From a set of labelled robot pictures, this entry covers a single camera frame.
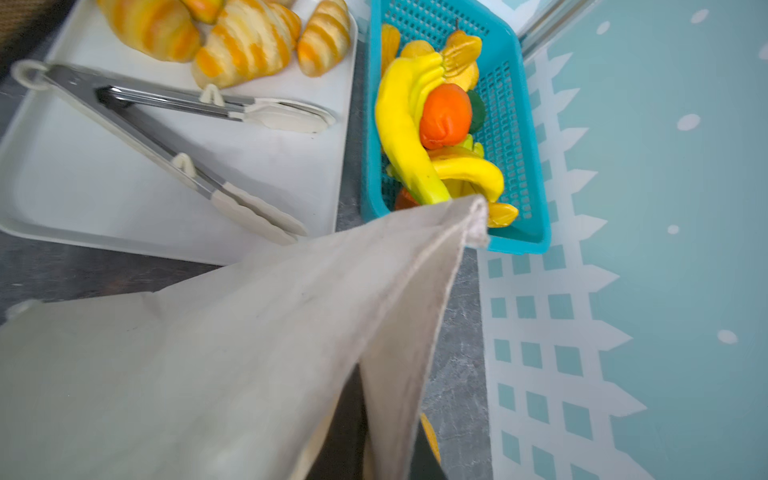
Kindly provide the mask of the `canvas tote bag yellow handles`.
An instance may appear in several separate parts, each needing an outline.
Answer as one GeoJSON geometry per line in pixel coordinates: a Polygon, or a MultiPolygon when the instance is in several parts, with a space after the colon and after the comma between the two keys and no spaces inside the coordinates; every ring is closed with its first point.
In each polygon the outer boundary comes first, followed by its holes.
{"type": "Polygon", "coordinates": [[[389,214],[157,292],[31,302],[1,328],[5,479],[299,479],[353,372],[369,464],[405,479],[481,196],[389,214]]]}

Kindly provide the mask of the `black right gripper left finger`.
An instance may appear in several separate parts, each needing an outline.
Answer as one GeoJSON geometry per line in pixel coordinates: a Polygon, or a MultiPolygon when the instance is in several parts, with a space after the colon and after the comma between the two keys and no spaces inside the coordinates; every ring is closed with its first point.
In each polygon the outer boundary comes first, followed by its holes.
{"type": "Polygon", "coordinates": [[[350,374],[307,479],[362,480],[368,434],[360,368],[350,374]]]}

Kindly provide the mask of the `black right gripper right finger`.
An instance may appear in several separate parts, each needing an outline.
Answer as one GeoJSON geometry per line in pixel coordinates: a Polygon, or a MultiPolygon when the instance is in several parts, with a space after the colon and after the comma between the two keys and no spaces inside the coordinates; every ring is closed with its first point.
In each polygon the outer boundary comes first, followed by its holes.
{"type": "Polygon", "coordinates": [[[446,480],[436,433],[427,416],[420,415],[419,429],[410,465],[411,480],[446,480]]]}

